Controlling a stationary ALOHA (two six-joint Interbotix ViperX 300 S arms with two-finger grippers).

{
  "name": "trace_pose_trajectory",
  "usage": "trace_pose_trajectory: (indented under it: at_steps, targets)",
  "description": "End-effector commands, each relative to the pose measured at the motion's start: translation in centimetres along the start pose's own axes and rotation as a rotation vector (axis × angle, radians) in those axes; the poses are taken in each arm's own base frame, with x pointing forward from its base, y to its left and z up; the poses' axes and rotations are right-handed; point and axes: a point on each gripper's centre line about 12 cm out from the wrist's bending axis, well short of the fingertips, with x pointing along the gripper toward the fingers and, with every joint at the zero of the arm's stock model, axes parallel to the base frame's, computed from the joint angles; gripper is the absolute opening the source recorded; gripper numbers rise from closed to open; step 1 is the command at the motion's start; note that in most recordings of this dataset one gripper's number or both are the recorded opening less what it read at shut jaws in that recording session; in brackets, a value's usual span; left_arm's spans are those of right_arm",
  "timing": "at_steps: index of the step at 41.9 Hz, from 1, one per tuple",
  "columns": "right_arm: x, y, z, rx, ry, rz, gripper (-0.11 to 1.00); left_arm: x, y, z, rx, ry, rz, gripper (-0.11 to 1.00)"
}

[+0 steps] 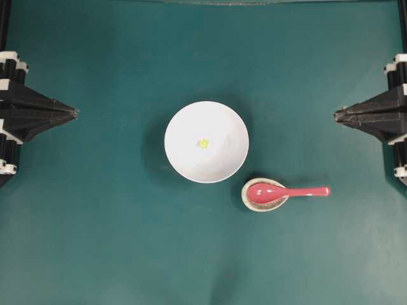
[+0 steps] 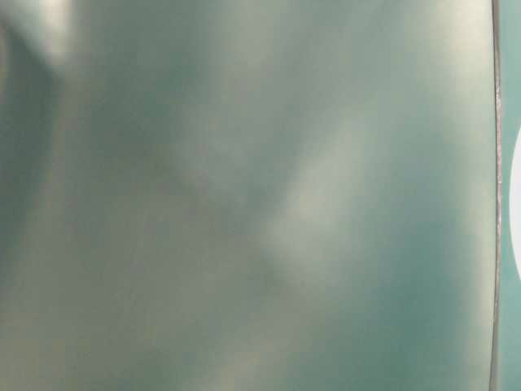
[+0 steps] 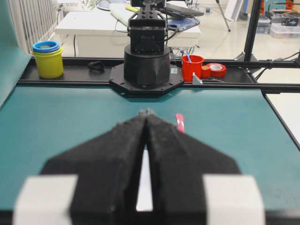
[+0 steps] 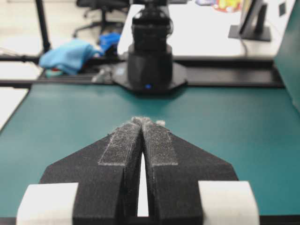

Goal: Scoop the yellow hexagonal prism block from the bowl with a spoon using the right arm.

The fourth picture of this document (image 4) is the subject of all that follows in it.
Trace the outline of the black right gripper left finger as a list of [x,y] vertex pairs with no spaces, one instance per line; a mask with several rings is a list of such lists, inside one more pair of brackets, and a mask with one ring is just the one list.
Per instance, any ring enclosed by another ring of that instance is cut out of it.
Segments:
[[115,225],[136,213],[141,135],[141,124],[131,121],[47,166],[27,187],[16,223]]

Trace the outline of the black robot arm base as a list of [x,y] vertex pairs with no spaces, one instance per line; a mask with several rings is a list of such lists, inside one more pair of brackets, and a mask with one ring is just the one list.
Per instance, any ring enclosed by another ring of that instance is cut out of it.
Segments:
[[166,0],[135,0],[144,5],[132,18],[133,42],[127,60],[114,66],[112,81],[143,94],[167,93],[187,83],[187,70],[173,61],[167,38],[173,22]]

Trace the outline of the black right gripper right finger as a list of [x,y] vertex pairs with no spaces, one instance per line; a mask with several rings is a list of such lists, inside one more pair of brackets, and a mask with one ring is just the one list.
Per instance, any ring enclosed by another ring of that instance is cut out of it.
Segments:
[[257,225],[258,206],[233,166],[141,119],[148,192],[162,225]]

